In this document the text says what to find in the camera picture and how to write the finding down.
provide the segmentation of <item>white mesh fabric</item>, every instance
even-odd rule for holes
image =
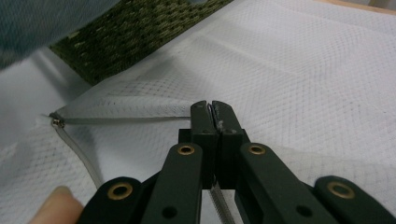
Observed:
[[[193,102],[221,100],[303,181],[349,178],[396,215],[395,25],[389,15],[308,0],[234,1],[59,112],[135,118],[122,111],[138,107],[184,117]],[[154,108],[168,103],[174,113]],[[146,139],[136,147],[163,150]]]
[[[77,155],[49,124],[0,150],[0,223],[27,223],[58,186],[87,203],[96,192]]]

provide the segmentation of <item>woven basket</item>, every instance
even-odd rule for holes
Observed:
[[[50,48],[95,85],[139,62],[231,0],[121,0]]]

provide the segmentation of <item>finger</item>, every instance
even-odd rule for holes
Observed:
[[[82,205],[67,187],[58,187],[43,203],[30,224],[74,224]]]

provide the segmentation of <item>dark green wicker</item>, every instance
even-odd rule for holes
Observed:
[[[139,62],[231,0],[122,0],[50,48],[95,85]]]

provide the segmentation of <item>brass rivet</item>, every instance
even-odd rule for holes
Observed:
[[[183,146],[177,150],[178,154],[183,155],[183,156],[188,156],[188,155],[194,153],[194,151],[195,151],[195,149],[193,147],[189,147],[189,146]]]
[[[262,155],[265,153],[265,148],[260,147],[260,146],[251,146],[248,148],[248,151],[255,155]]]
[[[344,190],[345,192],[340,192],[339,190],[337,190],[336,188],[341,188],[342,190]],[[327,184],[327,189],[335,196],[338,196],[340,198],[343,199],[353,199],[355,198],[355,191],[353,191],[352,188],[350,188],[349,186],[337,182],[337,181],[333,181],[330,182],[329,184]]]
[[[115,201],[122,200],[131,195],[133,190],[134,189],[130,183],[119,182],[111,186],[111,188],[107,191],[107,197]]]

